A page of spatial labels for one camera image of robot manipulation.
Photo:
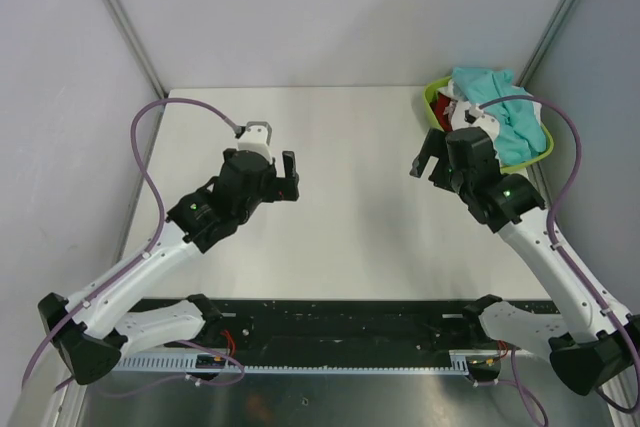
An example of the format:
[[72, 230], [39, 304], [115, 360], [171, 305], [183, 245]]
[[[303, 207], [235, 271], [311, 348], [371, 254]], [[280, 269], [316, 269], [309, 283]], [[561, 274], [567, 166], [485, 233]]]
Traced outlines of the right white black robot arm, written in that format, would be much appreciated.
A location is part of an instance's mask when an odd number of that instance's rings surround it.
[[546, 361], [562, 383], [585, 396], [633, 364], [639, 349], [639, 318], [607, 293], [556, 226], [533, 184], [504, 174], [493, 143], [480, 128], [428, 131], [410, 174], [429, 176], [455, 193], [481, 225], [497, 234], [525, 262], [553, 301], [557, 314], [534, 314], [498, 296], [466, 308], [463, 340], [484, 348], [493, 340], [520, 347]]

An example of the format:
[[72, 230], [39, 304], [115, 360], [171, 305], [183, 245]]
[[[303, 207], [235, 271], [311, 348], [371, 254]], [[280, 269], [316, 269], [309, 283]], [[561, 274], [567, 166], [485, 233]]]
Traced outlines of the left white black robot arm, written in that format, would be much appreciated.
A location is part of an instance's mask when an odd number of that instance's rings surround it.
[[146, 246], [83, 290], [40, 300], [46, 341], [77, 384], [92, 384], [152, 347], [190, 340], [207, 347], [219, 339], [222, 315], [203, 294], [147, 312], [131, 309], [169, 273], [235, 234], [260, 204], [298, 200], [294, 152], [283, 152], [282, 176], [257, 152], [231, 148], [223, 158], [218, 175], [162, 215], [160, 233]]

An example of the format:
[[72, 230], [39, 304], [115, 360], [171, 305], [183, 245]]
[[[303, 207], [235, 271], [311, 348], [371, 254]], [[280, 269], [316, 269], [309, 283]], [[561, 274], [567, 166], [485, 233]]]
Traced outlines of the teal t shirt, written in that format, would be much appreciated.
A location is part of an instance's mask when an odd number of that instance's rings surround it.
[[448, 87], [455, 106], [450, 113], [454, 130], [479, 127], [491, 138], [503, 166], [527, 162], [547, 149], [541, 124], [541, 105], [513, 84], [512, 71], [456, 67]]

